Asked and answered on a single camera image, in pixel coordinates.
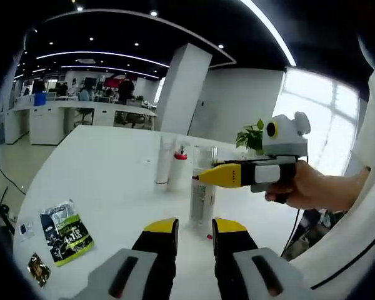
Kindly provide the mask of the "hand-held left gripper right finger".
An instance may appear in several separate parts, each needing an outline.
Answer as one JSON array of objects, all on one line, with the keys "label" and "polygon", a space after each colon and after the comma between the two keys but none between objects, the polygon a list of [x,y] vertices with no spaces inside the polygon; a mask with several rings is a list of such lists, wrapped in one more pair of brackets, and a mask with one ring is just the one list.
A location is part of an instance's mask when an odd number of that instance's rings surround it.
[{"label": "hand-held left gripper right finger", "polygon": [[312,299],[301,272],[273,250],[257,247],[248,230],[212,220],[214,274],[222,299]]}]

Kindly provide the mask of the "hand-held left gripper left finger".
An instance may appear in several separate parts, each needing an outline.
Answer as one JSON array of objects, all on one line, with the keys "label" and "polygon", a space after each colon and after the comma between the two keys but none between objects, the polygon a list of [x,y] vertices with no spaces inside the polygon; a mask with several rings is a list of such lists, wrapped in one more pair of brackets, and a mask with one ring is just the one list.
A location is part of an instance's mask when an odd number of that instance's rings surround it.
[{"label": "hand-held left gripper left finger", "polygon": [[169,299],[176,276],[178,219],[146,226],[131,249],[93,270],[77,299]]}]

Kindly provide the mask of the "person's right hand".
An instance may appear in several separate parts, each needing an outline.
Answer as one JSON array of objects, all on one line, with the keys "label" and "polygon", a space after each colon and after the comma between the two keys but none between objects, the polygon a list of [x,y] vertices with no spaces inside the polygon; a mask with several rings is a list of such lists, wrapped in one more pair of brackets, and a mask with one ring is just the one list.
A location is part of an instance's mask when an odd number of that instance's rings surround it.
[{"label": "person's right hand", "polygon": [[312,209],[316,207],[316,190],[319,186],[319,173],[305,161],[296,163],[296,174],[289,183],[276,183],[268,187],[265,200],[276,202],[277,198],[286,194],[288,206],[296,209]]}]

